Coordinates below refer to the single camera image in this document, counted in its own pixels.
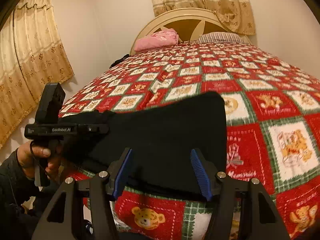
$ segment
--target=metal bolt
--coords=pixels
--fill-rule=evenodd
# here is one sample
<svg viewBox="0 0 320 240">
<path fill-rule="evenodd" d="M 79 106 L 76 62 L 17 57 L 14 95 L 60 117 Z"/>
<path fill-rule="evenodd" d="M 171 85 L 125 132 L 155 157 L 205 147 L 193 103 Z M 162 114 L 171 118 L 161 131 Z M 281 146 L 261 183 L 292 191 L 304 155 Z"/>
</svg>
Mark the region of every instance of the metal bolt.
<svg viewBox="0 0 320 240">
<path fill-rule="evenodd" d="M 219 171 L 219 172 L 217 173 L 217 175 L 218 175 L 218 177 L 219 177 L 220 179 L 223 179 L 223 178 L 225 178 L 225 177 L 227 176 L 223 171 Z"/>
<path fill-rule="evenodd" d="M 100 171 L 99 172 L 99 177 L 104 178 L 108 175 L 108 173 L 106 171 Z"/>
<path fill-rule="evenodd" d="M 67 184 L 70 184 L 70 183 L 72 183 L 73 182 L 73 178 L 71 178 L 71 177 L 68 177 L 68 178 L 66 178 L 66 180 L 65 180 L 65 183 L 67 183 Z"/>
<path fill-rule="evenodd" d="M 259 184 L 260 183 L 260 180 L 258 180 L 257 178 L 253 178 L 251 179 L 251 182 L 255 185 Z"/>
</svg>

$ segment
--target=hand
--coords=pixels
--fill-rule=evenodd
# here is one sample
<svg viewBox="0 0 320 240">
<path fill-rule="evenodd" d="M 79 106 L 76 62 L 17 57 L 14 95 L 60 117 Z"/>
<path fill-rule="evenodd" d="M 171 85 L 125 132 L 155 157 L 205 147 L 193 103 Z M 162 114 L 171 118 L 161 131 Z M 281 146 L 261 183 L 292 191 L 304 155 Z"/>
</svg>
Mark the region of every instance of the hand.
<svg viewBox="0 0 320 240">
<path fill-rule="evenodd" d="M 30 143 L 31 141 L 22 144 L 17 150 L 17 159 L 18 162 L 25 173 L 25 175 L 34 179 L 35 177 L 35 167 L 34 167 L 34 159 L 30 152 Z M 61 150 L 62 146 L 59 144 L 56 148 L 56 154 L 53 157 L 50 157 L 50 150 L 41 146 L 33 145 L 32 151 L 35 157 L 38 158 L 47 158 L 48 166 L 45 168 L 45 171 L 51 176 L 51 178 L 55 179 L 59 173 L 59 167 L 61 164 Z"/>
</svg>

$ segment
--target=headboard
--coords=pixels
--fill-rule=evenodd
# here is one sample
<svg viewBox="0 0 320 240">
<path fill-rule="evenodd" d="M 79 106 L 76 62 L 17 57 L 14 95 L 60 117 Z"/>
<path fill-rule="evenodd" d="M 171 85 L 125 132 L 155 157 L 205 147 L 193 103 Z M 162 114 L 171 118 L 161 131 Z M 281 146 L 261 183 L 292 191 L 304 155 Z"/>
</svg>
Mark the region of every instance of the headboard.
<svg viewBox="0 0 320 240">
<path fill-rule="evenodd" d="M 133 48 L 137 39 L 170 28 L 174 28 L 179 34 L 180 42 L 196 41 L 200 35 L 210 32 L 231 32 L 220 23 L 212 11 L 201 8 L 179 8 L 160 14 L 150 21 L 134 40 L 130 55 L 135 54 Z M 239 36 L 251 44 L 246 35 Z"/>
</svg>

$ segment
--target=wall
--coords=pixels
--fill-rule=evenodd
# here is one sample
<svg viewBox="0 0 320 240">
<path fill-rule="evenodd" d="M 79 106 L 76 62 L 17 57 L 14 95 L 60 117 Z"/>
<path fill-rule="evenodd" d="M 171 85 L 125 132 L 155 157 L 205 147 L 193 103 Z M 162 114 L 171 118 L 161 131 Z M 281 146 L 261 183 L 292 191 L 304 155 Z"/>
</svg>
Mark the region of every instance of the wall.
<svg viewBox="0 0 320 240">
<path fill-rule="evenodd" d="M 92 79 L 105 72 L 110 64 L 105 43 L 101 37 L 92 0 L 52 0 L 54 17 L 66 54 L 75 76 L 62 84 L 66 100 Z M 24 127 L 34 122 L 36 110 L 18 126 L 0 150 L 0 162 L 19 145 L 28 141 Z"/>
<path fill-rule="evenodd" d="M 256 42 L 320 79 L 320 25 L 303 0 L 250 0 L 256 24 Z"/>
<path fill-rule="evenodd" d="M 151 0 L 94 0 L 112 61 L 130 53 L 141 29 L 155 15 Z"/>
</svg>

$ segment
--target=red checkered blanket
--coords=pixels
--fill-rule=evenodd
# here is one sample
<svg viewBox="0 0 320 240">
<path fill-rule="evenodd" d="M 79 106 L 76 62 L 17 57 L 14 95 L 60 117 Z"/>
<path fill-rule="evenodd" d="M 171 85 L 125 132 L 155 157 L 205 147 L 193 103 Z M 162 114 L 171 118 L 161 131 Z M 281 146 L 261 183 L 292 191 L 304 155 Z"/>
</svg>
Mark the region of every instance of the red checkered blanket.
<svg viewBox="0 0 320 240">
<path fill-rule="evenodd" d="M 320 82 L 299 68 L 251 45 L 186 42 L 129 57 L 70 98 L 60 117 L 137 111 L 209 90 L 225 100 L 228 175 L 258 178 L 295 238 L 320 204 Z M 128 187 L 113 210 L 119 229 L 163 240 L 200 240 L 212 213 L 207 203 Z"/>
</svg>

